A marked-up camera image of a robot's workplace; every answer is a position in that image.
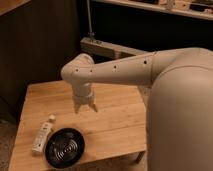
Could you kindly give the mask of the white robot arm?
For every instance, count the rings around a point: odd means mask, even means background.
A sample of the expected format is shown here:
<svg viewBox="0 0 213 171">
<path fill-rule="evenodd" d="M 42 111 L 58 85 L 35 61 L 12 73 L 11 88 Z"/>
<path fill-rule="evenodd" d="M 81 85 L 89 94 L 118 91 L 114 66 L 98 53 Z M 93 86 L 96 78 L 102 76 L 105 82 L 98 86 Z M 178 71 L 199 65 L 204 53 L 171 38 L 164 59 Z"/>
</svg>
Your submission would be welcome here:
<svg viewBox="0 0 213 171">
<path fill-rule="evenodd" d="M 148 171 L 213 171 L 213 51 L 162 50 L 99 64 L 81 53 L 61 77 L 78 105 L 93 99 L 93 83 L 149 87 Z"/>
</svg>

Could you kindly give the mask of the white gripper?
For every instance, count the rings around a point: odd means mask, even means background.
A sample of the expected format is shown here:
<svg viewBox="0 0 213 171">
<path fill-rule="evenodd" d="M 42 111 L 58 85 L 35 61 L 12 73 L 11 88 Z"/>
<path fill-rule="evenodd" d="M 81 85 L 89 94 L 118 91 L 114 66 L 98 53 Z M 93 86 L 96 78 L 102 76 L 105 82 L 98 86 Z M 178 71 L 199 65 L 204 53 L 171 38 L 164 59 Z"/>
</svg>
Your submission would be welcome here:
<svg viewBox="0 0 213 171">
<path fill-rule="evenodd" d="M 89 105 L 95 112 L 98 112 L 96 104 L 94 104 L 94 91 L 90 83 L 73 85 L 74 111 L 79 113 L 81 105 Z"/>
</svg>

